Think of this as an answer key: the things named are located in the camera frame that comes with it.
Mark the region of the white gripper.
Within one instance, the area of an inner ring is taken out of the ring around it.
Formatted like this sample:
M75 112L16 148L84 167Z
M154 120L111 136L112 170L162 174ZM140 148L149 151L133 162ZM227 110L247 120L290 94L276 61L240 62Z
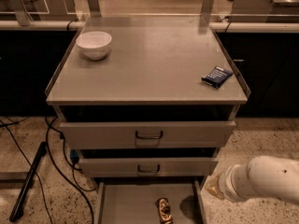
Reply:
M232 203L245 202L247 199L237 190L246 180L245 168L245 164L235 164L212 176L205 184L206 191L219 200L225 198Z

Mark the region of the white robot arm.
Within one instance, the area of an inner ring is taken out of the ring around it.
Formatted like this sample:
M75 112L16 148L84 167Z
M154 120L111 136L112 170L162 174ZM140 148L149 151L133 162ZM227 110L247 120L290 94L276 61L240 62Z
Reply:
M235 164L206 182L206 191L231 203L273 198L299 204L299 161L258 156Z

